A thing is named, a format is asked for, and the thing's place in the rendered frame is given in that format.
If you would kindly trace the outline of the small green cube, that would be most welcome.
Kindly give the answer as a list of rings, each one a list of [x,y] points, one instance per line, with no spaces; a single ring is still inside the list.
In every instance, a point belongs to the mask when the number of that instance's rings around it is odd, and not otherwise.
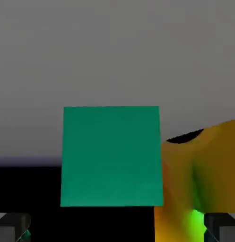
[[[65,107],[61,206],[163,204],[158,106]]]

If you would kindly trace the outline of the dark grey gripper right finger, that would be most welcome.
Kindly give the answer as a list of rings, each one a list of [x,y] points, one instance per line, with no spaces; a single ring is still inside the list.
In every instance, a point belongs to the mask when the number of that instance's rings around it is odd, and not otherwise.
[[[235,218],[229,213],[206,213],[204,225],[204,242],[235,242]]]

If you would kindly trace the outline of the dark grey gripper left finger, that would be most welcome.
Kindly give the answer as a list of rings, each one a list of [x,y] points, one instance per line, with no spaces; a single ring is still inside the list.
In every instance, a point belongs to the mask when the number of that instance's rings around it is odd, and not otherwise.
[[[31,242],[31,216],[26,213],[0,213],[0,242]]]

